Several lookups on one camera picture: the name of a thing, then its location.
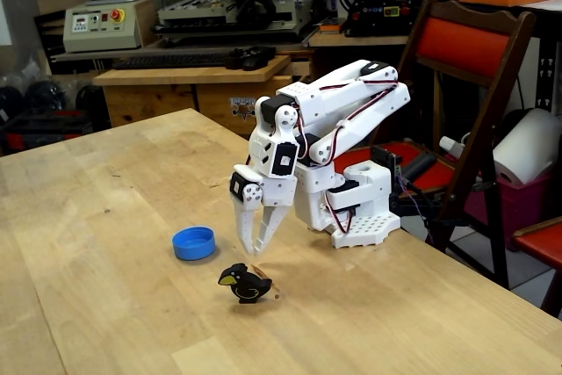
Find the black wooden bird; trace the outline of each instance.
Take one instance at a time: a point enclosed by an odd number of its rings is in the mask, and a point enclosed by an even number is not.
[[[271,288],[269,278],[259,278],[248,272],[248,267],[243,263],[235,263],[222,271],[219,284],[229,285],[232,293],[240,299],[239,303],[256,303]]]

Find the milling machine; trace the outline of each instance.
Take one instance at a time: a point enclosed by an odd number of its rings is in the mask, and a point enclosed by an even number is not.
[[[158,12],[168,38],[288,32],[310,22],[313,0],[183,0]]]

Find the robotic arm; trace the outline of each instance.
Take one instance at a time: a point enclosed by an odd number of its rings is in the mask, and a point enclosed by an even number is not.
[[[295,204],[297,216],[332,233],[336,248],[381,243],[400,227],[388,210],[390,170],[374,162],[335,173],[334,159],[353,148],[410,96],[396,69],[356,61],[311,84],[293,83],[256,102],[251,165],[235,165],[230,181],[236,230],[259,255]],[[253,214],[263,206],[253,242]]]

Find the red emergency stop button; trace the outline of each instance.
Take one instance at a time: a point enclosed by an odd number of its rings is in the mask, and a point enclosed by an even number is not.
[[[114,9],[109,16],[115,23],[122,22],[125,19],[125,12],[121,9]]]

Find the white perforated base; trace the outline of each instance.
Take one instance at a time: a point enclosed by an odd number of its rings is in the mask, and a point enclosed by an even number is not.
[[[339,229],[332,234],[332,245],[336,249],[378,245],[397,228],[400,228],[400,217],[390,212],[375,217],[354,217],[347,234]]]

